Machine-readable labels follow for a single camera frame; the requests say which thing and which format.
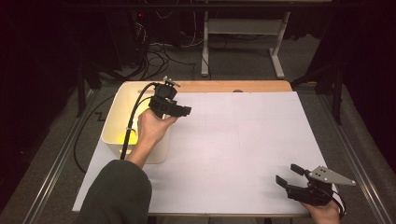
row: white tabletop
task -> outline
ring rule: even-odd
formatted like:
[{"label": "white tabletop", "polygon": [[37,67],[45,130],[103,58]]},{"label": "white tabletop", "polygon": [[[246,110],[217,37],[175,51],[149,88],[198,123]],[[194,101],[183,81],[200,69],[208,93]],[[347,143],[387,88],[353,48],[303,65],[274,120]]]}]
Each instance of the white tabletop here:
[{"label": "white tabletop", "polygon": [[[307,211],[276,183],[290,170],[326,166],[296,92],[178,93],[192,107],[171,129],[166,160],[146,164],[149,208],[162,216],[298,217]],[[73,211],[79,211],[100,170],[116,157],[99,140]]]}]

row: black sleeve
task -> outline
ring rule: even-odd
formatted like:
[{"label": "black sleeve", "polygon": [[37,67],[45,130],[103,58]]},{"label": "black sleeve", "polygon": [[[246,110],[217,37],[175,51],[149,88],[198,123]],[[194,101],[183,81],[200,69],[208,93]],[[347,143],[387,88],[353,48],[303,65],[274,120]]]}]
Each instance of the black sleeve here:
[{"label": "black sleeve", "polygon": [[111,161],[93,181],[74,223],[147,223],[151,184],[130,161]]}]

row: white stand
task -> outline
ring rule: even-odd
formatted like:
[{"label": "white stand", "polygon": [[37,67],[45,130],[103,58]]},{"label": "white stand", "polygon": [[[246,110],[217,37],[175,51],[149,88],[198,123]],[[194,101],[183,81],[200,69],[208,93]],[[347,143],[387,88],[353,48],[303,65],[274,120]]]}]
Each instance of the white stand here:
[{"label": "white stand", "polygon": [[283,20],[274,21],[209,19],[208,12],[205,12],[201,76],[207,77],[209,74],[209,49],[207,47],[209,34],[276,35],[276,46],[273,49],[269,49],[269,52],[277,78],[284,79],[285,75],[283,74],[277,54],[286,31],[289,16],[290,12],[285,12]]}]

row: plastic container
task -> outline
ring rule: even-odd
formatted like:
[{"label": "plastic container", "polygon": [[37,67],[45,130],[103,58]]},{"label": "plastic container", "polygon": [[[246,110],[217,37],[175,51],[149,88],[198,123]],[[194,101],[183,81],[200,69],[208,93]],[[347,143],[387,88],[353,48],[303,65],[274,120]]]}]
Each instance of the plastic container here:
[{"label": "plastic container", "polygon": [[[128,126],[129,117],[131,117],[134,103],[137,100],[141,90],[146,86],[138,82],[124,82],[113,101],[110,111],[108,112],[105,126],[102,130],[102,140],[108,145],[111,151],[120,158],[122,145],[125,139],[126,128]],[[144,94],[141,100],[150,97],[152,93]],[[144,101],[136,110],[134,115],[134,124],[131,131],[131,136],[128,144],[127,154],[134,148],[136,144],[137,135],[137,120],[138,116],[149,107],[149,99]],[[152,149],[146,163],[155,164],[163,162],[166,158],[169,148],[170,129],[166,132],[163,139]]]}]

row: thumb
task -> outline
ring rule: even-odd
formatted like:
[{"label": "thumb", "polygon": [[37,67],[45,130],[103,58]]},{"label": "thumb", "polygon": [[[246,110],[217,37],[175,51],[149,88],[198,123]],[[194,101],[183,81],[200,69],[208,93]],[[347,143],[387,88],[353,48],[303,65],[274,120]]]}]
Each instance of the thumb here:
[{"label": "thumb", "polygon": [[171,126],[173,123],[177,121],[178,117],[169,117],[164,119],[163,122],[166,124],[167,127]]},{"label": "thumb", "polygon": [[309,204],[309,203],[301,203],[300,202],[300,204],[304,207],[304,208],[306,208],[306,209],[308,209],[308,210],[310,210],[310,209],[312,209],[314,206],[312,206],[311,204]]}]

